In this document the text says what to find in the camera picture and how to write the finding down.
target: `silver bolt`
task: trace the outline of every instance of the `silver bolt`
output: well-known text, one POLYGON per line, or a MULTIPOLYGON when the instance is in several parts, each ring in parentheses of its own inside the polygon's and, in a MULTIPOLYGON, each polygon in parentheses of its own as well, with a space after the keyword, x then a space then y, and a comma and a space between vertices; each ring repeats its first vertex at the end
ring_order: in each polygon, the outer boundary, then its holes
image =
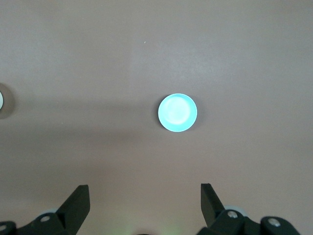
POLYGON ((0 226, 0 232, 4 231, 4 230, 6 230, 6 225, 5 224, 0 226))
POLYGON ((46 222, 46 221, 48 221, 50 219, 50 216, 44 216, 44 217, 42 217, 41 219, 40 219, 40 222, 46 222))
POLYGON ((279 227, 279 226, 280 226, 280 223, 279 223, 279 221, 278 221, 277 219, 270 218, 270 219, 268 219, 268 222, 269 222, 271 225, 275 226, 275 227, 279 227))
POLYGON ((238 218, 237 213, 234 211, 229 211, 227 214, 230 218, 233 218, 233 219, 238 218))

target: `screw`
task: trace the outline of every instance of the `screw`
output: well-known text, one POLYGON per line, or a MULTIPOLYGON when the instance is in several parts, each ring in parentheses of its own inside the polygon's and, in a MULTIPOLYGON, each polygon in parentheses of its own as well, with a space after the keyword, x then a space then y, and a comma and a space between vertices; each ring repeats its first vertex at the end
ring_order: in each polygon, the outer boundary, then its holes
POLYGON ((268 222, 269 222, 271 225, 275 226, 275 227, 279 227, 279 226, 280 226, 280 223, 279 223, 279 221, 278 221, 277 219, 270 218, 270 219, 268 219, 268 222))
POLYGON ((230 218, 233 218, 233 219, 238 218, 237 213, 234 211, 229 211, 227 214, 230 218))
POLYGON ((50 219, 50 216, 44 216, 44 217, 42 217, 41 219, 40 219, 40 222, 46 222, 46 221, 48 221, 50 219))
POLYGON ((0 226, 0 232, 2 232, 2 231, 4 231, 4 230, 6 230, 6 225, 1 225, 1 226, 0 226))

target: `white circle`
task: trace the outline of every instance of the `white circle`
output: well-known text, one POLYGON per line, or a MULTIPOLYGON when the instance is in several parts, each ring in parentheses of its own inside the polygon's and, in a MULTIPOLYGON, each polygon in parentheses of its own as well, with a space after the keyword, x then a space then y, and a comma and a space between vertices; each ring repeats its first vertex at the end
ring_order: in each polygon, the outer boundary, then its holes
POLYGON ((2 108, 3 106, 3 96, 2 96, 2 93, 0 92, 0 109, 2 108))
POLYGON ((186 122, 190 116, 190 107, 181 97, 169 99, 164 107, 167 110, 165 119, 172 124, 180 125, 186 122))

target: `gray surface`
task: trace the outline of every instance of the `gray surface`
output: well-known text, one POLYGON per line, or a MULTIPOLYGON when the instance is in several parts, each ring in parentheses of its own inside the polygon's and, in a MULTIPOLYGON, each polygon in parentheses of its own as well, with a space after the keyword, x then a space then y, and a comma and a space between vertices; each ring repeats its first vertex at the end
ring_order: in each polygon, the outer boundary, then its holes
POLYGON ((312 39, 307 0, 2 0, 0 221, 89 184, 80 235, 193 235, 210 182, 312 234, 312 39), (156 118, 177 92, 199 111, 184 133, 156 118))

